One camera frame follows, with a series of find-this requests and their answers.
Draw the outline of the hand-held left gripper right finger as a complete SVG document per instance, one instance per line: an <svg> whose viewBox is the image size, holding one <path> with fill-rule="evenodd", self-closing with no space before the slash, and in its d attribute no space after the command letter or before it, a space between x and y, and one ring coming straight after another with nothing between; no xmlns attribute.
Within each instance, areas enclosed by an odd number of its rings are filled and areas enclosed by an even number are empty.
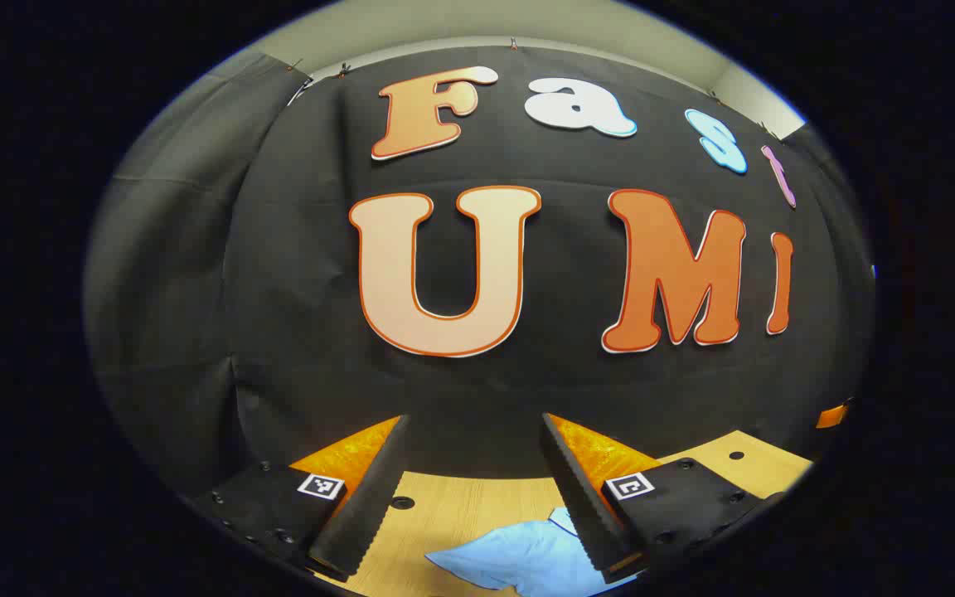
<svg viewBox="0 0 955 597"><path fill-rule="evenodd" d="M675 573L783 499L748 492L693 458L656 461L564 417L542 420L543 457L608 583Z"/></svg>

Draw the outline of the black backdrop cloth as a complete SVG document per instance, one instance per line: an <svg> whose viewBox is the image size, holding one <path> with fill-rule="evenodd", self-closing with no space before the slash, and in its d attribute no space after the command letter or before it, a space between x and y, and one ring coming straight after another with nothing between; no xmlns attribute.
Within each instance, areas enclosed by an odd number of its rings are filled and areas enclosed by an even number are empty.
<svg viewBox="0 0 955 597"><path fill-rule="evenodd" d="M183 91L113 176L85 276L107 403L170 487L198 493L408 415L410 471L547 475L541 415L649 456L740 430L815 459L820 412L864 370L875 277L859 197L825 144L774 141L656 73L543 48L456 46L345 78L232 58ZM361 313L353 204L416 192L416 288L436 316L477 290L473 187L531 187L519 322L485 354L406 354ZM663 194L698 246L716 209L746 227L739 336L610 354L624 294L624 188Z"/></svg>

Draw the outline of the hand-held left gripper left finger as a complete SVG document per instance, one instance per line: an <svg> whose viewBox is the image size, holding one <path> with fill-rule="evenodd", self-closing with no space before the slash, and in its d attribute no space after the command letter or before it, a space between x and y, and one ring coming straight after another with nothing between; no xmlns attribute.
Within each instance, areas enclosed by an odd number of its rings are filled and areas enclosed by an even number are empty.
<svg viewBox="0 0 955 597"><path fill-rule="evenodd" d="M408 423L390 417L292 464L260 462L188 494L188 507L283 568L346 581L402 479Z"/></svg>

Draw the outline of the light blue T-shirt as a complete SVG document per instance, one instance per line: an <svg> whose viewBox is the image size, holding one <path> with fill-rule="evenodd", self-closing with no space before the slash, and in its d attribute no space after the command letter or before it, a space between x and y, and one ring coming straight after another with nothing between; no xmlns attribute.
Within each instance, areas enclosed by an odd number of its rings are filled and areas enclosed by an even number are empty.
<svg viewBox="0 0 955 597"><path fill-rule="evenodd" d="M425 558L471 585L488 590L512 586L520 597L591 597L637 579L630 575L606 582L586 555L565 507L546 519L494 529Z"/></svg>

